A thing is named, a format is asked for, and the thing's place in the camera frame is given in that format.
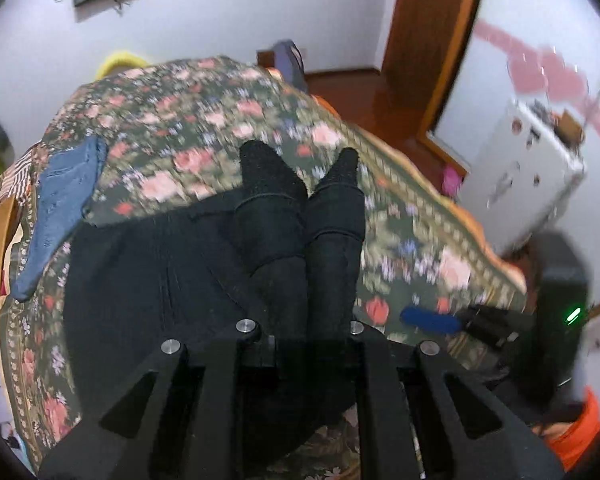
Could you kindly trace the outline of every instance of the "wooden door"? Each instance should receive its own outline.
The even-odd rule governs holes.
[[[418,139],[442,112],[474,23],[479,0],[397,0],[382,64],[391,106],[421,117]]]

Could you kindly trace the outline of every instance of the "orange cloth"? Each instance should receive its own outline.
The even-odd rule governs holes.
[[[600,404],[593,390],[587,386],[584,411],[576,422],[561,436],[547,440],[548,446],[562,460],[565,471],[571,469],[584,450],[600,431]]]

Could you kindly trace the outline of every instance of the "bed sheet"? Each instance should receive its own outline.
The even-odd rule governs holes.
[[[355,315],[392,339],[416,344],[425,333],[400,311],[419,304],[454,312],[472,301],[522,310],[524,279],[484,241],[479,225],[442,198],[408,159],[373,135],[269,75],[225,57],[132,69],[85,85],[69,99],[32,155],[34,186],[59,150],[85,136],[106,140],[109,156],[86,221],[97,225],[163,212],[240,185],[238,147],[258,138],[295,168],[309,190],[344,146],[360,154],[367,233]],[[12,280],[22,269],[36,219],[27,195],[22,240],[10,251]],[[80,421],[62,330],[71,240],[53,256],[33,297],[8,297],[0,310],[4,383],[34,468]],[[465,367],[486,348],[465,335],[441,341]],[[355,409],[317,431],[262,473],[267,479],[355,475]]]

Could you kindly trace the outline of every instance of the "green light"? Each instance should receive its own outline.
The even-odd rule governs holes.
[[[571,323],[573,323],[574,321],[576,321],[576,318],[580,315],[581,312],[581,308],[578,307],[576,310],[574,310],[573,312],[571,312],[569,314],[569,317],[567,318],[567,325],[570,325]]]

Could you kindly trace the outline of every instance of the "pink paint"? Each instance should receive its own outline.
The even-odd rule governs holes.
[[[589,95],[587,78],[574,67],[566,66],[562,56],[553,51],[540,54],[540,66],[549,87],[546,95],[554,103],[578,103]]]
[[[526,58],[511,59],[507,61],[507,70],[513,83],[516,94],[537,94],[546,92],[549,82],[542,73],[542,67],[534,56],[532,60]]]
[[[589,95],[586,76],[565,64],[553,50],[536,50],[505,30],[478,20],[473,34],[507,54],[507,70],[518,94],[546,92],[552,103],[568,103],[589,117],[589,124],[600,136],[600,107]]]
[[[442,171],[442,194],[448,197],[455,197],[462,184],[462,178],[458,172],[451,166],[445,166]]]

